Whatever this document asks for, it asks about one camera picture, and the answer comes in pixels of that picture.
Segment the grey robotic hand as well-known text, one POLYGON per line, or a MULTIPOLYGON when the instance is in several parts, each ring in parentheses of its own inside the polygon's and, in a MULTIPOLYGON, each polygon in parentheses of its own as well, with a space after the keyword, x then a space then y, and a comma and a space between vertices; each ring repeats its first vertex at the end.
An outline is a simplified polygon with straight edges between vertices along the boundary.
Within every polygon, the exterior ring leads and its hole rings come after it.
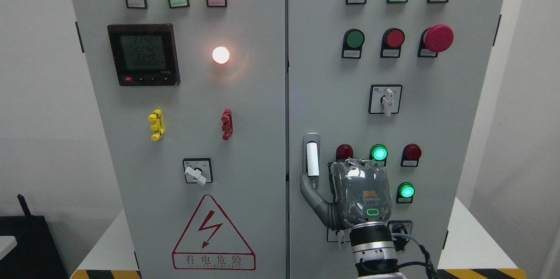
POLYGON ((382 164, 346 159, 330 165, 335 201, 329 202, 307 174, 300 176, 300 192, 322 224, 340 231, 362 223, 387 223, 392 214, 388 176, 382 164))

